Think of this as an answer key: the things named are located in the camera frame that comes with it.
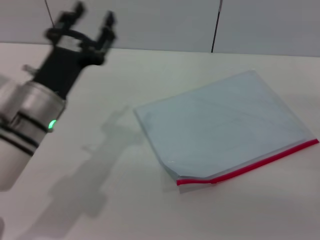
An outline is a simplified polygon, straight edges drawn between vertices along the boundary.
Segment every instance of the clear plastic bag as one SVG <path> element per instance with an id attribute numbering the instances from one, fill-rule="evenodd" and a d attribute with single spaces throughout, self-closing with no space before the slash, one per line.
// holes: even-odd
<path id="1" fill-rule="evenodd" d="M 253 70 L 135 113 L 177 185 L 218 183 L 319 142 Z"/>

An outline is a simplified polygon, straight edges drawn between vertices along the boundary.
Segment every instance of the robotic arm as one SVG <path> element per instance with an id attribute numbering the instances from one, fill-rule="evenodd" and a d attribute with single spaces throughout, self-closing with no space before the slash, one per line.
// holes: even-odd
<path id="1" fill-rule="evenodd" d="M 23 85 L 9 81 L 0 88 L 0 191 L 13 186 L 45 135 L 52 132 L 80 72 L 89 65 L 102 65 L 116 38 L 112 12 L 96 41 L 72 30 L 84 11 L 78 2 L 73 12 L 62 12 L 47 30 L 52 51 L 31 81 Z M 76 45 L 64 46 L 68 40 Z"/>

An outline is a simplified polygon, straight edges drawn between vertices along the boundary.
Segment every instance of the silver metal cylinder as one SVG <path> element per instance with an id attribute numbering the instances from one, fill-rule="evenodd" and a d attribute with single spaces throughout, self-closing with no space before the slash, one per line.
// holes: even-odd
<path id="1" fill-rule="evenodd" d="M 13 186 L 50 132 L 50 122 L 57 120 L 66 107 L 65 100 L 37 82 L 8 89 L 10 94 L 0 104 L 0 113 L 5 116 L 0 121 L 0 191 Z"/>
<path id="2" fill-rule="evenodd" d="M 25 96 L 19 112 L 28 115 L 46 128 L 52 120 L 57 120 L 65 109 L 65 100 L 37 82 L 29 81 L 22 88 Z"/>

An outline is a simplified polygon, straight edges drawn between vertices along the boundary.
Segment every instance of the black stripe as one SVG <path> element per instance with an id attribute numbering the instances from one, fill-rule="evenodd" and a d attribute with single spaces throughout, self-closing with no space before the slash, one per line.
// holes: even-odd
<path id="1" fill-rule="evenodd" d="M 10 143 L 11 145 L 15 146 L 16 148 L 20 149 L 21 151 L 25 152 L 26 154 L 30 155 L 30 156 L 33 156 L 34 155 L 34 152 L 27 149 L 26 147 L 20 145 L 19 143 L 16 143 L 15 141 L 3 136 L 0 134 L 0 139 L 3 139 L 5 141 L 7 141 L 8 143 Z"/>
<path id="2" fill-rule="evenodd" d="M 26 136 L 26 135 L 21 134 L 20 132 L 12 129 L 12 128 L 9 127 L 9 126 L 0 124 L 0 128 L 2 128 L 3 130 L 5 130 L 5 131 L 7 131 L 7 132 L 9 132 L 9 133 L 13 133 L 13 134 L 16 135 L 17 137 L 21 138 L 22 140 L 24 140 L 24 141 L 27 142 L 28 144 L 31 144 L 31 145 L 35 146 L 36 148 L 39 147 L 39 143 L 37 143 L 35 140 L 29 138 L 29 137 Z"/>
<path id="3" fill-rule="evenodd" d="M 41 129 L 42 131 L 44 131 L 45 133 L 48 132 L 48 128 L 43 126 L 40 122 L 38 122 L 37 120 L 35 120 L 32 117 L 29 117 L 28 115 L 25 115 L 22 112 L 18 112 L 18 115 L 26 120 L 28 120 L 30 123 L 32 123 L 33 125 L 35 125 L 37 128 Z"/>

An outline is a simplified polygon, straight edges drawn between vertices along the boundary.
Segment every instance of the white table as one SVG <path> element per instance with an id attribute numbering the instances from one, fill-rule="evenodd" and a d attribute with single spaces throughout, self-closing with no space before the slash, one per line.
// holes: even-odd
<path id="1" fill-rule="evenodd" d="M 18 81 L 47 45 L 0 44 Z M 0 193 L 3 240 L 318 240 L 320 145 L 218 185 L 178 188 L 133 108 L 250 69 L 320 137 L 320 58 L 113 49 L 18 182 Z"/>

